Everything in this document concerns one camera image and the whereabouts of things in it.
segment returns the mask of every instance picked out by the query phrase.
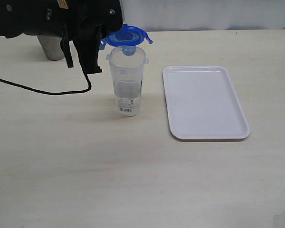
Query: blue lid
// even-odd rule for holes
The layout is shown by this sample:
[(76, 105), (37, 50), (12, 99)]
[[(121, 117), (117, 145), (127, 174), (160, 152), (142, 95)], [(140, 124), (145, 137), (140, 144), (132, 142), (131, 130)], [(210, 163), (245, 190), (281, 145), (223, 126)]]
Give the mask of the blue lid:
[(145, 38), (149, 44), (153, 43), (146, 31), (138, 27), (124, 24), (121, 30), (118, 32), (113, 32), (107, 38), (102, 39), (99, 49), (104, 50), (106, 44), (109, 44), (113, 47), (136, 46), (143, 43)]

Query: white tray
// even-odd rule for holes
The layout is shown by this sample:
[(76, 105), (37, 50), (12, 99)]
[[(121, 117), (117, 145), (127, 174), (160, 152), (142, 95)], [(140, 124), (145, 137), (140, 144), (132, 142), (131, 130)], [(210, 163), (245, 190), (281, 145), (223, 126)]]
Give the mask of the white tray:
[(169, 125), (181, 140), (243, 140), (250, 128), (227, 71), (170, 66), (163, 72)]

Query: table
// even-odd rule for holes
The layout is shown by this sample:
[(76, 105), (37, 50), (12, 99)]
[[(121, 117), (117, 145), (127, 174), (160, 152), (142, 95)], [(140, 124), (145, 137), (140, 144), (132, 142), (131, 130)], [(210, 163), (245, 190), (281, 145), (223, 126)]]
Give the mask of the table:
[[(270, 228), (285, 210), (285, 30), (151, 32), (143, 104), (120, 116), (105, 56), (82, 95), (0, 83), (0, 228)], [(48, 91), (86, 88), (35, 37), (0, 38), (0, 77)], [(243, 142), (179, 142), (162, 71), (220, 65), (252, 129)]]

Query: water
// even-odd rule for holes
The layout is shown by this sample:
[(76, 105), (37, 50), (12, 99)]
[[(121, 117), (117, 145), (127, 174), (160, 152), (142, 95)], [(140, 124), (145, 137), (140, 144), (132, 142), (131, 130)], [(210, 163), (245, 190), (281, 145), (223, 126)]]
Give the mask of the water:
[(141, 87), (141, 82), (132, 80), (114, 83), (115, 100), (120, 114), (134, 116), (139, 113), (142, 101)]

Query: plastic cup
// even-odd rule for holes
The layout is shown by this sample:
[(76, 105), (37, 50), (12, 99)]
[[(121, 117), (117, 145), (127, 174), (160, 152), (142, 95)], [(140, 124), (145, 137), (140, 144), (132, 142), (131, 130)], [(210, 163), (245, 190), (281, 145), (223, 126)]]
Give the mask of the plastic cup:
[(125, 116), (135, 116), (140, 111), (142, 101), (143, 72), (149, 63), (146, 53), (139, 47), (120, 46), (107, 56), (118, 112)]

